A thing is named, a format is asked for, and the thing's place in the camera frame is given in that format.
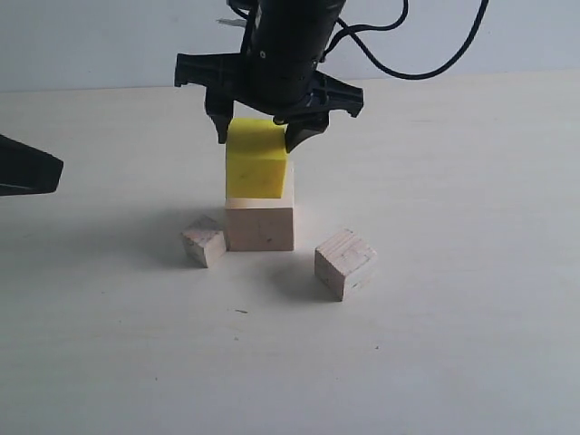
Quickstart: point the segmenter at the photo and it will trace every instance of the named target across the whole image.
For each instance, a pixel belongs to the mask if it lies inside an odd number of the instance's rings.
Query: white table
[[[211,270],[178,237],[223,204],[203,90],[0,94],[65,162],[0,199],[0,433],[580,433],[580,72],[359,84],[293,153],[296,252]],[[381,272],[338,304],[342,226]]]

